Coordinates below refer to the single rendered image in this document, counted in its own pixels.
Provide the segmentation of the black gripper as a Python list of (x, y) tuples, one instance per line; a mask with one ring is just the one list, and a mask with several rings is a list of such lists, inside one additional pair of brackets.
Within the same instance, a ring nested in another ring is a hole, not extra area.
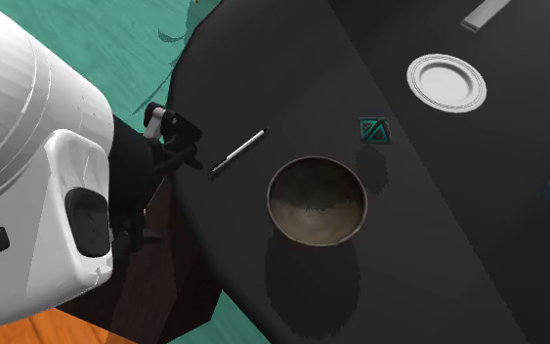
[(179, 151), (162, 148), (164, 159), (155, 164), (154, 139), (182, 138), (196, 143), (202, 131), (177, 112), (151, 102), (144, 115), (144, 135), (117, 116), (113, 117), (114, 135), (110, 150), (110, 226), (113, 233), (112, 253), (123, 258), (144, 244), (145, 210), (153, 196), (153, 174), (177, 170), (183, 163), (195, 170), (203, 164), (195, 157), (197, 146)]

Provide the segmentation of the black and white pen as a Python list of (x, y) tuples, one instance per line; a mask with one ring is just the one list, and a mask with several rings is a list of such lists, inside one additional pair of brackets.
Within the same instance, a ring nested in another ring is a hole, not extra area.
[(269, 128), (266, 127), (256, 133), (254, 136), (252, 136), (250, 139), (248, 139), (246, 142), (244, 142), (242, 145), (237, 147), (234, 151), (232, 151), (230, 154), (228, 154), (222, 161), (217, 163), (215, 166), (213, 166), (210, 171), (207, 173), (208, 176), (211, 176), (215, 174), (216, 172), (219, 172), (221, 169), (223, 169), (224, 166), (226, 166), (228, 163), (233, 161), (240, 153), (247, 150), (251, 145), (255, 144), (258, 140), (260, 140), (263, 136), (265, 136), (269, 131)]

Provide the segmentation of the dark maroon robot stand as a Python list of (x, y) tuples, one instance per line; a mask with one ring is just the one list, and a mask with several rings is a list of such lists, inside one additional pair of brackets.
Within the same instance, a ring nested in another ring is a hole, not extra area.
[(167, 344), (209, 322), (221, 287), (168, 180), (148, 207), (147, 227), (161, 239), (116, 259), (107, 282), (59, 309), (138, 344)]

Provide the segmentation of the brown round bowl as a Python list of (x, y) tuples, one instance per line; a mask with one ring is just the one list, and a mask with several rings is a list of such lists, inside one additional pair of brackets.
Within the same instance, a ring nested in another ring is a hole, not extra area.
[(353, 237), (367, 216), (358, 175), (330, 157), (309, 155), (283, 164), (272, 176), (266, 207), (277, 230), (308, 246), (335, 246)]

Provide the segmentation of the teal patterned small box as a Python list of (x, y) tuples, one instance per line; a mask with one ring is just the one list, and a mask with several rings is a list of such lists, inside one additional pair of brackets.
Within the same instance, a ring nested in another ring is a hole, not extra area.
[(360, 141), (363, 144), (390, 145), (392, 135), (387, 117), (361, 117), (359, 119)]

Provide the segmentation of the white round plate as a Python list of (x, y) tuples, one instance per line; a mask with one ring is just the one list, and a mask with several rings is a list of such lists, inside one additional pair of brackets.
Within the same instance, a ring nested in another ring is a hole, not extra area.
[(487, 98), (487, 84), (470, 64), (454, 56), (428, 54), (406, 70), (412, 93), (425, 105), (448, 113), (479, 108)]

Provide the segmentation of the black round table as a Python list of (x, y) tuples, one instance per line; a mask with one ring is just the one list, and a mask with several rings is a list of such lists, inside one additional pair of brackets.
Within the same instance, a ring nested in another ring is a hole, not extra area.
[[(274, 344), (550, 344), (550, 0), (511, 0), (478, 32), (483, 0), (223, 0), (195, 29), (171, 85), (217, 177), (183, 169), (185, 215), (221, 287)], [(454, 56), (487, 84), (448, 113), (406, 70)], [(387, 117), (390, 145), (363, 144)], [(272, 224), (276, 170), (305, 155), (353, 169), (360, 232), (334, 247)]]

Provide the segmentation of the grey flat bar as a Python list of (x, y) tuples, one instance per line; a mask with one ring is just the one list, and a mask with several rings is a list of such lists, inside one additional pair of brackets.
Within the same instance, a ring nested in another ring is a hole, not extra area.
[(460, 25), (472, 32), (478, 32), (510, 2), (511, 0), (484, 0), (461, 21)]

